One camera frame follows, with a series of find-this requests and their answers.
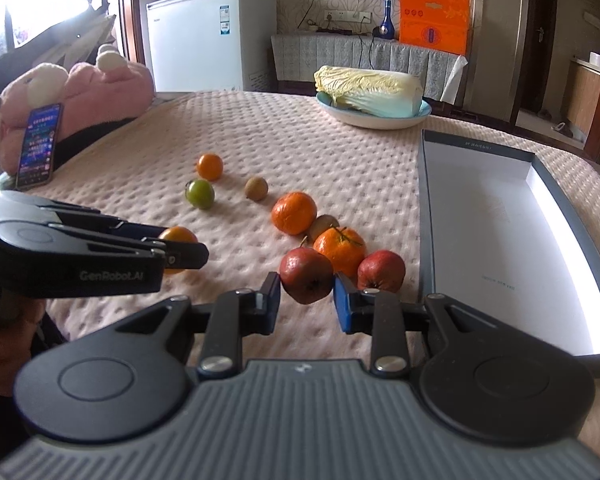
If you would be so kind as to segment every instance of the human hand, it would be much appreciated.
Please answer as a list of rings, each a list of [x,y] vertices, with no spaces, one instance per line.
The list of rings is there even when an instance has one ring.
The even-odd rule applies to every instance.
[[[13,382],[22,366],[31,359],[30,346],[38,323],[45,314],[45,300],[8,295],[10,308],[18,317],[0,328],[0,396],[13,395]]]

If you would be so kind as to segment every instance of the wooden cabinet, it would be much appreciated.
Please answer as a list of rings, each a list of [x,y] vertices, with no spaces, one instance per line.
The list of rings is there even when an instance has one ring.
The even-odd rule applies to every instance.
[[[600,72],[581,60],[571,60],[562,115],[586,136],[591,130],[600,95]]]

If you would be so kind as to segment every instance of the open box lid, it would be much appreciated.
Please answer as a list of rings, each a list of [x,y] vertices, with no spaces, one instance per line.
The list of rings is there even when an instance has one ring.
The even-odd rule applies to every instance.
[[[600,376],[600,254],[535,154],[425,130],[421,294],[442,292]]]

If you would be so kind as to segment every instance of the blue bottle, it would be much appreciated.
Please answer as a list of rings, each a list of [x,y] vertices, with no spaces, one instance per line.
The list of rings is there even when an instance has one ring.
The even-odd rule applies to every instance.
[[[384,20],[380,24],[380,38],[383,40],[392,40],[395,38],[394,22],[391,21],[391,2],[393,0],[384,0]]]

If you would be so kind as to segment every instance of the beige tablecloth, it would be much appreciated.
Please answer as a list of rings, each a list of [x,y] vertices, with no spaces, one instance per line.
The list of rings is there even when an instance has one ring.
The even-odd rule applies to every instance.
[[[36,194],[94,206],[105,213],[157,225],[183,225],[208,245],[200,271],[164,280],[162,290],[143,296],[57,300],[49,313],[77,338],[171,294],[196,302],[220,292],[259,286],[277,270],[298,241],[269,221],[275,200],[305,190],[319,213],[330,213],[362,234],[370,251],[388,248],[407,266],[402,298],[413,300],[418,283],[418,172],[421,128],[499,142],[538,154],[551,171],[600,250],[600,177],[589,164],[561,150],[502,132],[437,117],[394,132],[341,124],[313,98],[282,94],[202,92],[163,104],[120,128],[65,164]],[[184,185],[196,159],[216,152],[225,174],[214,184],[216,204],[193,209]],[[269,182],[263,203],[245,199],[248,176]],[[363,358],[370,339],[340,332],[330,298],[300,306],[283,294],[276,331],[250,336],[245,358]],[[196,343],[195,352],[200,348]],[[581,438],[600,455],[600,380]]]

